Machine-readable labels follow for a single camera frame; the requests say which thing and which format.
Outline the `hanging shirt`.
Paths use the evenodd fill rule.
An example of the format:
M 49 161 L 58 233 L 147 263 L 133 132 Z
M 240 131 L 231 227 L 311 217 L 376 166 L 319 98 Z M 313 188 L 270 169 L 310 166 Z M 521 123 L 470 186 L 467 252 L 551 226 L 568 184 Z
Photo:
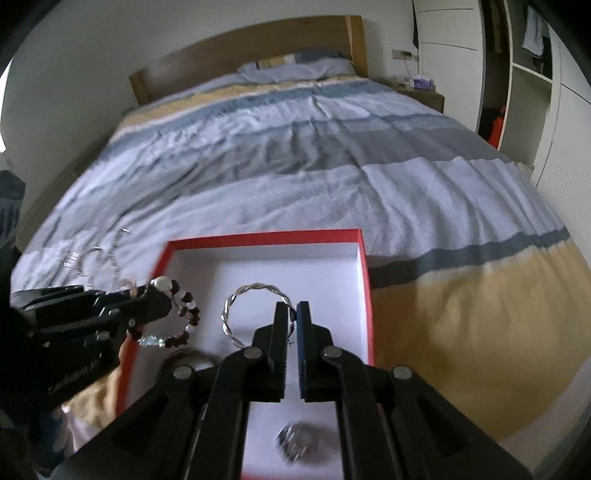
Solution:
M 546 21 L 536 10 L 531 6 L 528 6 L 522 48 L 532 56 L 542 58 L 544 54 L 544 37 L 546 30 Z

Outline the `wall power socket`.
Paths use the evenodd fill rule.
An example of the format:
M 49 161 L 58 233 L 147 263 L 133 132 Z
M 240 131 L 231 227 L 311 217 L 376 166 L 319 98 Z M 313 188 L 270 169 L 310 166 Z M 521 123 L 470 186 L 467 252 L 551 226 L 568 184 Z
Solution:
M 413 54 L 410 51 L 393 49 L 392 58 L 395 60 L 410 60 L 413 58 Z

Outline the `white wardrobe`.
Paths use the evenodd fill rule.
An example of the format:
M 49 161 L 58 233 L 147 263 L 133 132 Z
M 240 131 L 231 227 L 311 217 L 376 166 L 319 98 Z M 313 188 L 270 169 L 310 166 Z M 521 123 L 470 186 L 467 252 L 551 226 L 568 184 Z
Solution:
M 590 250 L 590 84 L 547 16 L 530 1 L 416 1 L 419 71 L 446 113 L 489 139 L 506 107 L 498 148 L 516 161 Z M 526 11 L 546 21 L 544 54 L 522 48 Z

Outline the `wooden nightstand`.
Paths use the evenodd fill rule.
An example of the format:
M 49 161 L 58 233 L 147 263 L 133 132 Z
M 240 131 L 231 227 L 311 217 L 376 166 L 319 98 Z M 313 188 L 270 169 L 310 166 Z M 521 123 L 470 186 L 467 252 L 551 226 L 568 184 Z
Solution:
M 400 93 L 401 95 L 408 96 L 412 99 L 417 100 L 418 102 L 422 103 L 423 105 L 436 110 L 440 113 L 444 112 L 445 108 L 445 97 L 435 91 L 429 90 L 416 90 L 416 89 L 407 89 L 407 88 L 394 88 L 395 91 Z

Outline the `orange object in wardrobe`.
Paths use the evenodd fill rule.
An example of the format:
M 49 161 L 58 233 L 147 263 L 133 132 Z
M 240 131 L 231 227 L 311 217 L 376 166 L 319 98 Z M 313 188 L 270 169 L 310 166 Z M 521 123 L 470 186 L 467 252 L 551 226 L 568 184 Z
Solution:
M 506 107 L 501 107 L 495 112 L 495 117 L 491 122 L 491 131 L 488 139 L 488 143 L 494 148 L 498 149 L 501 144 L 501 136 L 503 133 L 505 123 Z

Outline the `striped duvet cover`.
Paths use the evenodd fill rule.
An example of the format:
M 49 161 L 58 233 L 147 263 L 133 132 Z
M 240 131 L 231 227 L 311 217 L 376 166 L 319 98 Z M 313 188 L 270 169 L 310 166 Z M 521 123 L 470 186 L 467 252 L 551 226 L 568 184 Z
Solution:
M 15 289 L 98 248 L 144 280 L 173 239 L 359 229 L 377 363 L 415 369 L 538 478 L 590 419 L 590 269 L 518 165 L 355 76 L 228 75 L 129 113 L 25 248 Z

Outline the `wooden headboard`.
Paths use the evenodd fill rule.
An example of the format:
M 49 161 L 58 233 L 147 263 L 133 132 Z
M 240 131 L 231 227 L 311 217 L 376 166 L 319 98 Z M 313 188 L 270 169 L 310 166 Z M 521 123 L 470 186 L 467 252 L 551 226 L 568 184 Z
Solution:
M 359 15 L 327 15 L 276 20 L 231 30 L 161 57 L 129 76 L 142 106 L 213 78 L 245 63 L 301 50 L 337 51 L 369 76 L 365 30 Z

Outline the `purple tissue box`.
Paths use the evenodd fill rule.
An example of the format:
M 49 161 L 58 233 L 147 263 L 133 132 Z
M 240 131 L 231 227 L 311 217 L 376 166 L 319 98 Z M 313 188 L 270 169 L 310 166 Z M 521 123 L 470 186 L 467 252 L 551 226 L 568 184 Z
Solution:
M 421 91 L 434 91 L 435 84 L 430 78 L 414 77 L 412 79 L 413 88 Z

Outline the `red white jewelry box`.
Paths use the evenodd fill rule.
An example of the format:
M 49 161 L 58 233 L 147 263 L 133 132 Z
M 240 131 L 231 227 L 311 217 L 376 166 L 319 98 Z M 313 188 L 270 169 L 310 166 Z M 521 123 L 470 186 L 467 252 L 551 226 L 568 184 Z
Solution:
M 191 350 L 217 358 L 252 344 L 256 329 L 273 323 L 277 303 L 307 301 L 315 320 L 339 344 L 363 360 L 373 356 L 372 309 L 363 237 L 358 230 L 240 234 L 169 243 L 157 264 L 193 294 L 200 322 Z M 125 452 L 114 457 L 118 479 L 186 479 L 197 430 L 197 396 L 186 379 L 156 399 L 156 376 L 167 352 L 129 345 L 123 356 L 116 411 L 126 421 L 119 435 Z M 290 422 L 314 425 L 320 450 L 288 464 L 276 436 Z M 297 330 L 288 321 L 284 397 L 252 403 L 238 479 L 339 479 L 342 455 L 335 404 L 301 399 Z

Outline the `grey blue pillow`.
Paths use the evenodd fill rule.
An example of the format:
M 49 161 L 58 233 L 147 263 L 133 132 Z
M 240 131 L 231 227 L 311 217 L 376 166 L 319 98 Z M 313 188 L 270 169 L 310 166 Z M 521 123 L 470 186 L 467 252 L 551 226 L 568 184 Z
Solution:
M 312 49 L 245 63 L 238 74 L 249 83 L 270 84 L 356 76 L 353 63 L 337 51 Z

